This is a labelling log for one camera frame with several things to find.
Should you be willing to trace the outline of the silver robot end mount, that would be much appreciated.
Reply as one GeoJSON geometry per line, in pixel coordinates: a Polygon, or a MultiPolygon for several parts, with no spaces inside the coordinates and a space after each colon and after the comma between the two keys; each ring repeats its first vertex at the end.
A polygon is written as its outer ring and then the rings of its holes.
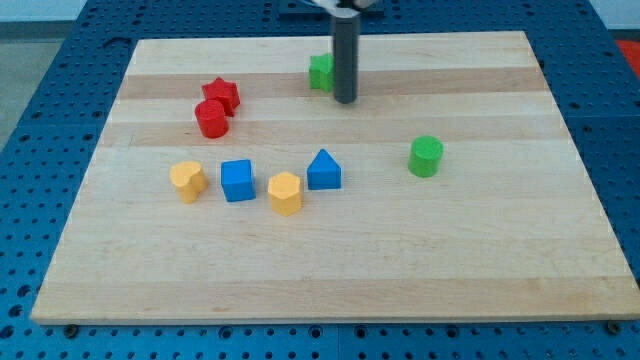
{"type": "Polygon", "coordinates": [[[364,11],[379,2],[379,0],[311,0],[315,5],[327,10],[350,9],[364,11]]]}

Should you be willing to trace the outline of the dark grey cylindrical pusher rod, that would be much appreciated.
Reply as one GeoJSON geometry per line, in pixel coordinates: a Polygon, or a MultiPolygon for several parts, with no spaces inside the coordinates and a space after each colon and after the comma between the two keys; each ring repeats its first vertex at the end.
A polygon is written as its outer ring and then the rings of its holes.
{"type": "Polygon", "coordinates": [[[360,13],[351,8],[336,8],[331,20],[333,95],[337,102],[351,104],[358,96],[360,13]]]}

